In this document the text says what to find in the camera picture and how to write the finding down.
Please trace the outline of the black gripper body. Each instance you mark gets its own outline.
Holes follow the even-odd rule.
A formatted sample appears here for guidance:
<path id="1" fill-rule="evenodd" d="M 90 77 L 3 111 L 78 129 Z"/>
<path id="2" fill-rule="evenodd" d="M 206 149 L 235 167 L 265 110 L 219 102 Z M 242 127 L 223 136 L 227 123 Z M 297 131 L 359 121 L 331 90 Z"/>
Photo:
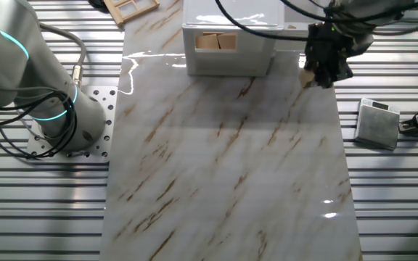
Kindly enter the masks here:
<path id="1" fill-rule="evenodd" d="M 353 73 L 347 63 L 352 39 L 340 33 L 332 23 L 314 23 L 308 26 L 306 62 L 313 61 L 316 67 L 334 67 L 335 80 L 351 78 Z"/>

